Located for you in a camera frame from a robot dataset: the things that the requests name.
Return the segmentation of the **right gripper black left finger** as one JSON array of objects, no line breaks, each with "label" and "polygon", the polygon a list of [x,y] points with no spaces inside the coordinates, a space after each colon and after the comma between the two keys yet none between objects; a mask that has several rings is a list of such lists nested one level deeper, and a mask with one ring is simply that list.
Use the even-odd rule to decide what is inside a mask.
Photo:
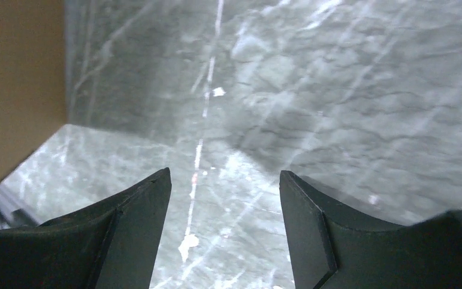
[{"label": "right gripper black left finger", "polygon": [[170,169],[38,226],[0,229],[0,288],[149,288]]}]

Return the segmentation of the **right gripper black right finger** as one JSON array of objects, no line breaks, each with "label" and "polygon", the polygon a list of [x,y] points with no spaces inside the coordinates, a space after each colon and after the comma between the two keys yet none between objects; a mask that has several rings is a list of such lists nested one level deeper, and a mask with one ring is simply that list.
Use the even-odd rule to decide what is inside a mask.
[{"label": "right gripper black right finger", "polygon": [[398,225],[287,170],[280,202],[297,288],[462,288],[462,210]]}]

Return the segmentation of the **brown cardboard express box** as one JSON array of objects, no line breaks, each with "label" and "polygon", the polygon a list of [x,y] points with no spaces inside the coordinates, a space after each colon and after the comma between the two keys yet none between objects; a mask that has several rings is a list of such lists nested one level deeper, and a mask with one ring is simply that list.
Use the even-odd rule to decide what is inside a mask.
[{"label": "brown cardboard express box", "polygon": [[67,122],[63,1],[0,1],[0,182]]}]

